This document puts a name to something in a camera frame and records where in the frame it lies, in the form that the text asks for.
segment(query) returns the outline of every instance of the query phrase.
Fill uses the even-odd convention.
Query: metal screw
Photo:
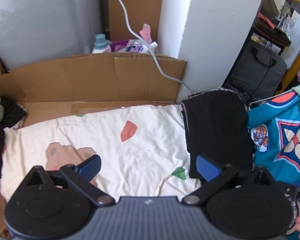
[[[200,198],[195,195],[190,195],[190,196],[185,197],[183,200],[188,205],[195,205],[195,204],[199,203]]]
[[[112,197],[110,196],[101,196],[97,198],[97,202],[100,205],[108,205],[113,201]]]

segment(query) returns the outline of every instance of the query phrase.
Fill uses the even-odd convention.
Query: black fabric
[[[248,133],[248,114],[235,93],[211,91],[182,103],[191,178],[202,179],[196,169],[200,154],[220,165],[252,169],[255,147]]]
[[[6,127],[13,127],[18,123],[25,115],[26,112],[17,104],[8,101],[7,99],[1,98],[1,105],[4,108],[4,117],[0,123],[0,179],[1,179],[1,168],[2,168],[2,150],[4,147],[4,131]]]

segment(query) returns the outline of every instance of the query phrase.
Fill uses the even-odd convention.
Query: cardboard flap
[[[181,79],[185,61],[158,56],[162,70]],[[26,102],[173,102],[179,83],[163,77],[147,54],[105,53],[53,59],[0,76],[0,95]]]

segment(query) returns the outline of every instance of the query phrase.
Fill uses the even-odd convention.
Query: white cable
[[[124,3],[122,2],[122,0],[118,0],[118,1],[119,1],[119,3],[121,4],[122,9],[123,9],[123,11],[124,11],[124,16],[125,16],[125,18],[126,18],[126,24],[127,24],[127,27],[128,27],[129,32],[131,32],[131,34],[132,34],[133,36],[135,36],[138,40],[140,40],[140,41],[148,48],[148,50],[150,51],[150,53],[151,53],[151,55],[152,55],[152,57],[153,57],[153,59],[154,59],[155,64],[157,65],[157,67],[158,67],[160,73],[162,74],[162,76],[166,77],[167,79],[170,79],[170,80],[179,82],[180,84],[184,85],[184,86],[185,86],[192,94],[194,94],[194,92],[188,87],[188,85],[187,85],[186,83],[184,83],[183,81],[181,81],[181,80],[179,80],[179,79],[177,79],[177,78],[170,77],[170,76],[166,75],[166,74],[162,71],[162,69],[161,69],[161,67],[160,67],[160,64],[159,64],[159,62],[158,62],[158,60],[157,60],[157,57],[156,57],[156,55],[155,55],[155,53],[154,53],[153,48],[152,48],[152,47],[151,47],[151,46],[150,46],[143,38],[141,38],[138,34],[136,34],[136,33],[131,29],[131,26],[130,26],[130,23],[129,23],[129,18],[128,18],[128,12],[127,12],[127,9],[126,9]]]

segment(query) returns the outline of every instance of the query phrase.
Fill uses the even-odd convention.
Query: yellow table leg
[[[284,77],[281,81],[282,88],[281,88],[281,90],[279,90],[275,93],[276,95],[279,95],[285,91],[285,89],[288,87],[288,85],[290,85],[292,80],[298,74],[299,70],[300,70],[300,52],[299,52],[298,56],[296,57],[295,61],[293,62],[291,68],[284,75]]]

